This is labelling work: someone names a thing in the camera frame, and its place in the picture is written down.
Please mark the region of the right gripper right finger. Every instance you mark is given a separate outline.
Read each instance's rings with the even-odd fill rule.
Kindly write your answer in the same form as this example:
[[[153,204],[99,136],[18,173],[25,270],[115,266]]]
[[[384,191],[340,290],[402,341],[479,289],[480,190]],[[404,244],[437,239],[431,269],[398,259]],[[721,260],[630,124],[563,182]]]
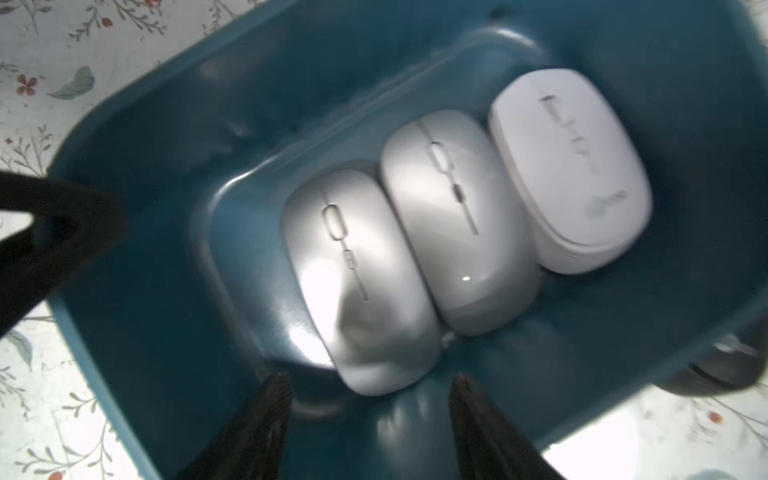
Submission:
[[[448,406],[463,479],[562,477],[470,376],[454,377]]]

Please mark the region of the black Lecoo mouse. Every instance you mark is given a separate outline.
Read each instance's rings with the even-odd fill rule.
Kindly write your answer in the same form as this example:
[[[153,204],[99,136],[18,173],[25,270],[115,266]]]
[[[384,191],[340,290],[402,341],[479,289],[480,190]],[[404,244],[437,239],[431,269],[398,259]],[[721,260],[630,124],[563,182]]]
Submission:
[[[673,395],[708,397],[756,385],[767,367],[767,321],[721,337],[706,355],[654,386]]]

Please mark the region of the silver mouse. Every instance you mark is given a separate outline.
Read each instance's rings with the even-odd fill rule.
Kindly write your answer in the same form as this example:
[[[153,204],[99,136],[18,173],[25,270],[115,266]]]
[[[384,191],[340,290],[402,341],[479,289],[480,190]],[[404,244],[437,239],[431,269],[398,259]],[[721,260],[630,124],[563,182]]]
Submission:
[[[286,202],[282,227],[310,317],[351,390],[389,394],[433,368],[437,314],[376,181],[353,169],[320,176]]]
[[[478,122],[444,109],[386,142],[380,177],[442,319],[478,336],[534,302],[542,271],[525,211]]]

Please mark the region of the teal plastic storage box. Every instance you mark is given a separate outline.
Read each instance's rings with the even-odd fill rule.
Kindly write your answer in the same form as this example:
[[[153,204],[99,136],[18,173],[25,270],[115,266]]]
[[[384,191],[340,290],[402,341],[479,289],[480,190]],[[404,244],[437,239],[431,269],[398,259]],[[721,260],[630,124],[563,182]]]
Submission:
[[[533,308],[367,398],[318,359],[281,235],[310,178],[372,173],[402,124],[487,116],[527,70],[587,76],[630,134],[651,221],[617,261],[545,274]],[[271,1],[115,94],[49,175],[128,228],[49,300],[146,479],[188,466],[275,371],[284,479],[456,479],[469,375],[545,447],[767,313],[767,61],[736,1]]]

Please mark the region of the white mouse large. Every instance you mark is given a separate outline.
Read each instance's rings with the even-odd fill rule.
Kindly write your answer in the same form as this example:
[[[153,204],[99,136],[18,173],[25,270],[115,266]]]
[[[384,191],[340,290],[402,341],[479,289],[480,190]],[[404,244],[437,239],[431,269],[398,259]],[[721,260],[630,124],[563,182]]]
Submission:
[[[596,270],[649,224],[643,162],[608,100],[581,73],[549,68],[516,78],[492,102],[489,130],[544,268]]]

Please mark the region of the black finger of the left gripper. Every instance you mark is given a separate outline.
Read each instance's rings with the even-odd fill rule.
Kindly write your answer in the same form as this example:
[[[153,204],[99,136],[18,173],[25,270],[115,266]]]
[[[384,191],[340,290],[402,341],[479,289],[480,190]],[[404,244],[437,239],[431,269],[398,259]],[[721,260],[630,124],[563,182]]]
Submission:
[[[3,171],[1,209],[33,216],[1,240],[1,334],[6,335],[127,226],[119,197],[72,182]]]

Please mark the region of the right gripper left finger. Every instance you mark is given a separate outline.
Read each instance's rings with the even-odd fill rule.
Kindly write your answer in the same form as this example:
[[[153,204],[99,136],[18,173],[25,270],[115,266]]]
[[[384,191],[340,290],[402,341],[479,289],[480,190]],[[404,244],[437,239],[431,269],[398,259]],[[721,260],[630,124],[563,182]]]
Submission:
[[[293,401],[288,373],[269,376],[178,479],[279,477]]]

